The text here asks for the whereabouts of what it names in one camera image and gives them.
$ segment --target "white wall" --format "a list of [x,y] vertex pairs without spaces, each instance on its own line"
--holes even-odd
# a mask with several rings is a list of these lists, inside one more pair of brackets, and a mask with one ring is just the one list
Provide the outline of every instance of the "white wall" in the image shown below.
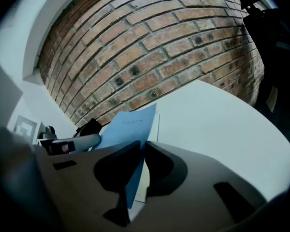
[[[41,120],[44,125],[54,126],[59,138],[71,136],[75,131],[76,126],[50,97],[39,74],[33,74],[44,39],[56,18],[71,1],[18,0],[2,19],[0,125],[11,129],[15,118],[21,114]],[[5,85],[7,80],[10,80],[9,85]]]

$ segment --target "brick wall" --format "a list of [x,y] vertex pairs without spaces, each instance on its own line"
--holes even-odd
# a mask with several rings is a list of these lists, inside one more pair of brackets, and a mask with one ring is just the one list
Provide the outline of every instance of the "brick wall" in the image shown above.
[[239,0],[75,0],[38,67],[77,126],[106,124],[195,79],[253,104],[263,63],[246,15]]

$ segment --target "white desk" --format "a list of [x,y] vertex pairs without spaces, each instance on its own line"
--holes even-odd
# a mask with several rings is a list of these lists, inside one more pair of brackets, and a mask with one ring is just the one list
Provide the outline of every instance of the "white desk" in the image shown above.
[[158,142],[219,160],[266,200],[289,187],[289,142],[242,100],[194,81],[151,104],[155,102],[160,114]]

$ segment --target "blue paper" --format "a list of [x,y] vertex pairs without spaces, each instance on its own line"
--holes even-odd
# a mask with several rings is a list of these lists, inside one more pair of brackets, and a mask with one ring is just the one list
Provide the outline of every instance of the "blue paper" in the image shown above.
[[[141,149],[149,137],[156,111],[156,104],[133,112],[118,112],[101,136],[101,143],[94,150],[121,144],[127,141],[141,141]],[[127,206],[132,207],[139,186],[144,159],[136,168],[126,187]]]

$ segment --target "desk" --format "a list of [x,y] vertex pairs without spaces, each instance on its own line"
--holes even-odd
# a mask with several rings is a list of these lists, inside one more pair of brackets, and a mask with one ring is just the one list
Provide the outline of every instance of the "desk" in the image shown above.
[[289,142],[244,101],[194,81],[145,107],[153,103],[160,114],[158,142],[219,160],[266,200],[289,187]]

